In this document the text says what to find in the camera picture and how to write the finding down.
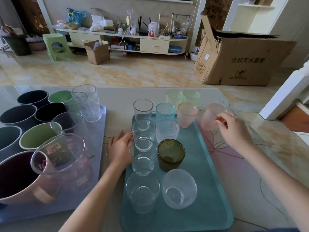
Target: cardboard box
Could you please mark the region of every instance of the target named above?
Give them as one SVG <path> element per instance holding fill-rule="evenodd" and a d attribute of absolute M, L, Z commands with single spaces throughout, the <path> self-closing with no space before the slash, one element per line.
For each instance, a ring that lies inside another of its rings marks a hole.
<path fill-rule="evenodd" d="M 265 86 L 296 45 L 273 35 L 215 31 L 206 11 L 201 15 L 206 36 L 193 70 L 203 84 Z"/>
<path fill-rule="evenodd" d="M 84 47 L 87 51 L 89 62 L 95 65 L 99 65 L 109 60 L 109 50 L 108 50 L 109 43 L 107 41 L 102 41 L 104 45 L 98 46 L 95 49 L 95 51 L 93 51 L 93 47 L 96 42 L 99 42 L 99 41 L 96 40 L 96 41 L 84 43 Z"/>

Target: tray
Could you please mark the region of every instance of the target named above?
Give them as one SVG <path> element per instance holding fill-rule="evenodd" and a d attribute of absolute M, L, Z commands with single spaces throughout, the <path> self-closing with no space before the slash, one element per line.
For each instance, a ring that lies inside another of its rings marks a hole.
<path fill-rule="evenodd" d="M 156 123 L 155 114 L 152 114 L 151 119 Z M 234 218 L 231 207 L 196 121 L 188 128 L 180 128 L 176 139 L 186 150 L 186 156 L 179 168 L 190 173 L 197 184 L 195 202 L 181 210 L 172 209 L 166 205 L 160 193 L 155 207 L 149 213 L 136 213 L 126 194 L 126 182 L 133 172 L 132 166 L 129 165 L 126 169 L 120 218 L 125 231 L 205 231 L 225 230 L 232 226 Z M 160 169 L 157 160 L 153 171 L 162 183 L 166 173 Z"/>
<path fill-rule="evenodd" d="M 53 213 L 59 213 L 68 210 L 74 210 L 78 207 L 78 205 L 83 201 L 83 199 L 96 185 L 99 178 L 105 120 L 106 120 L 106 107 L 105 106 L 100 107 L 102 113 L 101 119 L 95 123 L 86 122 L 96 152 L 96 155 L 91 160 L 94 173 L 92 187 L 86 192 L 78 195 L 75 195 L 72 192 L 62 191 L 60 189 L 59 193 L 56 195 L 56 198 L 48 205 L 44 205 L 39 202 L 8 205 L 5 208 L 0 209 L 0 224 L 5 222 L 34 218 Z"/>

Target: chair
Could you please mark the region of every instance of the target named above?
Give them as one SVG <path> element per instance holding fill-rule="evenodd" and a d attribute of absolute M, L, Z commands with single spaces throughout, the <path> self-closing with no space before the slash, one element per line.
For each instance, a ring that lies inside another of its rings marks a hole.
<path fill-rule="evenodd" d="M 66 38 L 60 33 L 52 33 L 52 34 L 43 34 L 43 40 L 46 44 L 46 48 L 48 50 L 48 55 L 52 61 L 57 61 L 58 56 L 66 56 L 68 58 L 74 58 L 73 53 L 71 52 Z M 53 50 L 52 44 L 59 42 L 61 46 L 57 47 L 57 51 Z"/>

